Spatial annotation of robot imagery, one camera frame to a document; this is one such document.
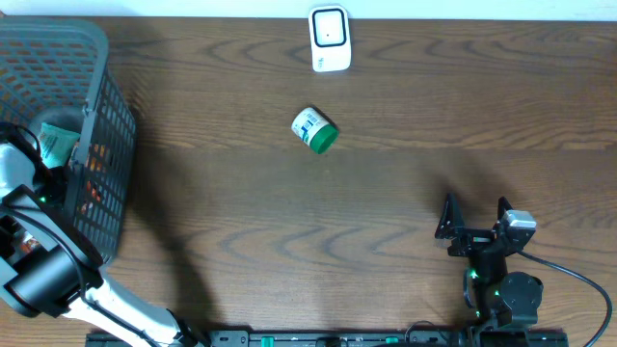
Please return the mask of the grey plastic mesh basket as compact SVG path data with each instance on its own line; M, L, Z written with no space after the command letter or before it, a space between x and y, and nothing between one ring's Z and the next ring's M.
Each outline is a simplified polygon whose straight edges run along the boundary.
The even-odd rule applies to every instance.
M56 126L79 134L62 212L104 262L117 255L137 140L136 121L107 66L109 43L78 19L1 20L1 119L29 125L43 112L79 110Z

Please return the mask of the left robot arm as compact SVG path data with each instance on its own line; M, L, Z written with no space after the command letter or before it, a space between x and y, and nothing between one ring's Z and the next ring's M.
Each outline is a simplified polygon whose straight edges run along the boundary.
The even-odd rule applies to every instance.
M28 128L1 125L1 298L16 312L89 322L131 346L208 346L170 310L106 274L94 245L63 216L67 181L42 162Z

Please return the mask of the red Topps candy bar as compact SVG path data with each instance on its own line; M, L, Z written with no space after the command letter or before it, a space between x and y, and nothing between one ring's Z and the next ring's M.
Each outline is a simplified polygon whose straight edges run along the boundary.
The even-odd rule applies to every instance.
M21 240L19 241L18 246L24 254L29 254L40 247L40 242L31 234L24 233L21 237Z

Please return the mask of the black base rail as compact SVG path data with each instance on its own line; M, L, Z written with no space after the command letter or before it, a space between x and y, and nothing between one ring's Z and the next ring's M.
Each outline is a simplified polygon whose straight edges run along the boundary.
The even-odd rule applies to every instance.
M375 346L470 346L462 334L438 333L428 327L409 333L272 333L247 331L212 331L213 347L375 347ZM564 333L540 331L529 333L487 332L480 335L483 346L567 347Z

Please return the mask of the green lidded white jar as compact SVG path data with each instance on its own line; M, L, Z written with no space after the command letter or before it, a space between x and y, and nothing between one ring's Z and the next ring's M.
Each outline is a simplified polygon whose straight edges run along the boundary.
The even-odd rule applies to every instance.
M291 130L317 154L325 153L339 135L337 128L311 107L296 116L291 123Z

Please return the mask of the orange Kleenex tissue pack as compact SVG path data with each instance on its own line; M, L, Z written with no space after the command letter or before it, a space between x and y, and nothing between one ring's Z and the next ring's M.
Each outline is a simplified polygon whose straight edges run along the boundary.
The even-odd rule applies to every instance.
M86 166L91 172L105 173L107 148L105 145L93 144L90 145L89 154L86 161Z

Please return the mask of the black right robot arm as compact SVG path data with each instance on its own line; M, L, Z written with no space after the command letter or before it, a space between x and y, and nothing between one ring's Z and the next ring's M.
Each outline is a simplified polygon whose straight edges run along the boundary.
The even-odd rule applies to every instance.
M525 329L538 322L542 282L524 272L510 272L506 263L508 256L523 250L536 227L529 212L513 208L505 197L498 200L492 227L468 227L455 197L445 198L435 237L450 242L450 256L469 261L464 298L488 329Z

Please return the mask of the teal wet wipes packet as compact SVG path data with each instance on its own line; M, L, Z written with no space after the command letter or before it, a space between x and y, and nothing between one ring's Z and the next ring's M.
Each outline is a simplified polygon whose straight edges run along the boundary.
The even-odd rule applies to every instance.
M62 167L79 138L79 133L44 122L38 135L43 164L49 169Z

